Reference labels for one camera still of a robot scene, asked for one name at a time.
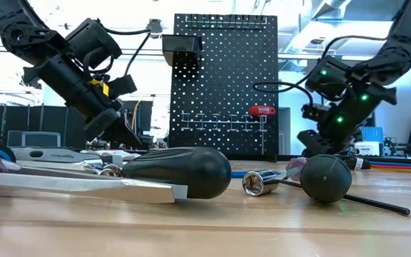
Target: robotic arm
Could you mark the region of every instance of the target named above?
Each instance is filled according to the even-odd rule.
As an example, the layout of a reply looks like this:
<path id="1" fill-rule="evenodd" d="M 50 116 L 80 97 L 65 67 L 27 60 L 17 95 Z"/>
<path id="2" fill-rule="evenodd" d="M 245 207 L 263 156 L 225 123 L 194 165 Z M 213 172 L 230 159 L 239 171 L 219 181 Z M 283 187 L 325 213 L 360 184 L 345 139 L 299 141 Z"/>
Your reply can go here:
<path id="1" fill-rule="evenodd" d="M 87 140 L 97 136 L 140 146 L 118 96 L 136 91 L 131 75 L 107 82 L 105 73 L 122 53 L 99 20 L 86 19 L 66 38 L 51 30 L 26 0 L 0 0 L 0 36 L 7 51 L 33 65 L 24 83 L 42 79 L 86 119 Z M 91 75 L 107 58 L 111 64 Z"/>
<path id="2" fill-rule="evenodd" d="M 305 82 L 309 91 L 330 99 L 336 105 L 306 104 L 303 118 L 316 121 L 318 132 L 301 131 L 298 139 L 310 155 L 339 153 L 350 146 L 354 134 L 382 102 L 397 104 L 396 88 L 386 89 L 411 68 L 411 0 L 406 0 L 396 14 L 387 41 L 375 57 L 347 66 L 326 56 Z"/>

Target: computer monitor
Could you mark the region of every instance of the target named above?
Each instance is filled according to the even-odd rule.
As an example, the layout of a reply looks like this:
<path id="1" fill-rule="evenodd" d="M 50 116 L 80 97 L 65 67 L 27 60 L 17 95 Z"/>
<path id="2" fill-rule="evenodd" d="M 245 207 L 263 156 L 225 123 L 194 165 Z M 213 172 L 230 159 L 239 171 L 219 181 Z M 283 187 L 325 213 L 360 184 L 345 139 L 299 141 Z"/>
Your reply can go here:
<path id="1" fill-rule="evenodd" d="M 7 146 L 21 146 L 23 131 L 7 131 Z"/>
<path id="2" fill-rule="evenodd" d="M 23 132 L 22 146 L 61 147 L 61 136 L 54 132 Z"/>

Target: black pegboard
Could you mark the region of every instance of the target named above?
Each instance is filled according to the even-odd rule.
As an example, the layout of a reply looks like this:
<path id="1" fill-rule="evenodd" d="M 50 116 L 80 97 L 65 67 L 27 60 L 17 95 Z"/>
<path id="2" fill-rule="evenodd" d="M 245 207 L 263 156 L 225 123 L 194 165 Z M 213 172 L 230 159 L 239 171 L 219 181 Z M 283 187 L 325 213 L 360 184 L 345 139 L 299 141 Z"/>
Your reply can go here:
<path id="1" fill-rule="evenodd" d="M 174 55 L 169 146 L 209 146 L 228 155 L 261 155 L 264 145 L 265 155 L 277 154 L 277 115 L 268 117 L 263 137 L 259 118 L 247 117 L 255 122 L 249 131 L 243 124 L 251 106 L 278 110 L 277 94 L 252 89 L 254 82 L 278 80 L 277 17 L 176 14 L 174 34 L 201 36 L 203 50 L 199 65 L 182 54 Z M 182 113 L 205 123 L 189 123 L 191 129 L 182 129 L 187 126 Z M 213 114 L 219 114 L 218 127 Z M 229 114 L 242 122 L 233 124 L 237 131 L 229 130 Z"/>

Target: wooden workbench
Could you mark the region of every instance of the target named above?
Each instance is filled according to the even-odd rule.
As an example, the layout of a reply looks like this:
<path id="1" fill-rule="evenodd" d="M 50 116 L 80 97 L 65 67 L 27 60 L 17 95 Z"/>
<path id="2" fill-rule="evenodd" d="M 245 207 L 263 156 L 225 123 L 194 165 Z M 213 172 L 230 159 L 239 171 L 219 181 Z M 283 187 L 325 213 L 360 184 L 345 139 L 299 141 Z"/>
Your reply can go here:
<path id="1" fill-rule="evenodd" d="M 235 171 L 285 163 L 233 162 Z M 411 209 L 411 174 L 353 171 L 350 193 Z M 411 256 L 411 217 L 280 185 L 245 196 L 240 180 L 209 201 L 127 204 L 16 192 L 0 197 L 0 256 Z"/>

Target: round black handle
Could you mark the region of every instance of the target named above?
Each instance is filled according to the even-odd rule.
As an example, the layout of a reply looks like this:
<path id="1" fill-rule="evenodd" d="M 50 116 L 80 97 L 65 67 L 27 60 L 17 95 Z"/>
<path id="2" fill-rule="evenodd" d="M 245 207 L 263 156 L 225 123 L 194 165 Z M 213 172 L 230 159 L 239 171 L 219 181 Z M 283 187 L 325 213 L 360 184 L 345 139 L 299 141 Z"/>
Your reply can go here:
<path id="1" fill-rule="evenodd" d="M 229 160 L 208 147 L 152 151 L 128 162 L 125 178 L 188 186 L 188 198 L 210 199 L 224 192 L 231 180 Z"/>

